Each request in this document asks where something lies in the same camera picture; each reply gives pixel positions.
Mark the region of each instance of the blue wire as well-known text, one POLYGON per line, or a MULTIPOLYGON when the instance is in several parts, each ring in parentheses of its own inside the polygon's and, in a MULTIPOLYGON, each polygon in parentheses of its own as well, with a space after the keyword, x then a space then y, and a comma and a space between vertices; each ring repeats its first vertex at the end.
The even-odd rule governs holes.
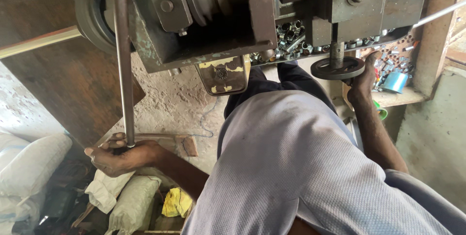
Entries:
POLYGON ((191 137, 191 136, 204 137, 204 138, 212 138, 212 137, 213 137, 213 135, 214 135, 214 134, 213 134, 213 131, 206 129, 206 127, 204 127, 204 124, 202 123, 202 120, 204 119, 204 116, 206 116, 207 114, 209 114, 210 112, 212 112, 212 111, 215 109, 215 107, 217 106, 217 104, 218 104, 218 97, 217 97, 217 99, 215 100, 214 106, 213 106, 209 111, 207 111, 206 113, 202 114, 201 119, 200 119, 200 121, 199 121, 199 124, 201 125, 201 127, 202 127, 205 131, 208 131, 211 135, 210 135, 210 136, 206 136, 206 135, 199 135, 199 134, 190 134, 190 135, 188 135, 188 136, 186 136, 186 137, 183 138, 183 141, 182 141, 181 143, 182 143, 182 145, 183 145, 184 151, 185 151, 186 154, 188 155, 188 162, 189 162, 189 153, 188 153, 188 150, 186 149, 186 147, 184 146, 184 141, 186 140, 187 137, 191 137))

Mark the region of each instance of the man's arm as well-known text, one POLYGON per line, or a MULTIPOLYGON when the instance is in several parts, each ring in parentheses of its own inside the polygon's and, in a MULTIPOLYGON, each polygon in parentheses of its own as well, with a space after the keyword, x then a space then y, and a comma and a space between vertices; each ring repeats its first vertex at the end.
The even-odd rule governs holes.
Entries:
POLYGON ((408 167, 388 136, 372 101, 371 90, 376 79, 374 63, 380 56, 381 53, 376 51, 366 58, 364 73, 354 79, 348 92, 348 101, 356 113, 364 154, 384 170, 408 173, 408 167))
POLYGON ((174 180, 195 201, 199 198, 209 174, 164 149, 154 140, 143 140, 116 155, 114 151, 125 148, 125 134, 115 133, 99 147, 84 150, 92 164, 110 177, 132 172, 141 167, 156 167, 174 180))

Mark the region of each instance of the yellow plastic bag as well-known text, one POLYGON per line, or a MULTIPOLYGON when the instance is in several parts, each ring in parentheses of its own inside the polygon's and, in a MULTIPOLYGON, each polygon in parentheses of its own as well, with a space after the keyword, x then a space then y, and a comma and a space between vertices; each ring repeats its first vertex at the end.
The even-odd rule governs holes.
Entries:
POLYGON ((180 216, 186 217, 186 213, 191 206, 191 197, 180 188, 173 188, 165 197, 164 207, 162 208, 162 214, 167 217, 180 216))

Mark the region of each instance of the green plastic item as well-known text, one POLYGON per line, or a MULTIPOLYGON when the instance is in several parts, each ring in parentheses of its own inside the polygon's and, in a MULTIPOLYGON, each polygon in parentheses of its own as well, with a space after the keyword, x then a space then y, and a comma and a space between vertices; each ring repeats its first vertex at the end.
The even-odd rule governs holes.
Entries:
POLYGON ((387 118, 388 111, 384 108, 381 108, 379 103, 377 103, 377 101, 375 100, 372 100, 372 101, 374 102, 374 105, 376 106, 377 111, 379 112, 380 120, 384 120, 385 118, 387 118))

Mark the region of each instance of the dark trousers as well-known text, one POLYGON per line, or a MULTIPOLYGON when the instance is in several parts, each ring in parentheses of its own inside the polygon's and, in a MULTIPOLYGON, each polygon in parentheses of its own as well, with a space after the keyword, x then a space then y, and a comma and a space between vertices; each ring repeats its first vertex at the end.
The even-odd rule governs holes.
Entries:
POLYGON ((276 90, 305 91, 323 101, 323 103, 336 114, 335 106, 333 106, 325 90, 310 74, 298 66, 297 61, 278 63, 277 70, 280 83, 267 80, 260 67, 252 67, 249 72, 248 88, 246 91, 240 94, 230 95, 228 98, 224 112, 225 119, 236 107, 245 102, 248 98, 259 93, 276 90))

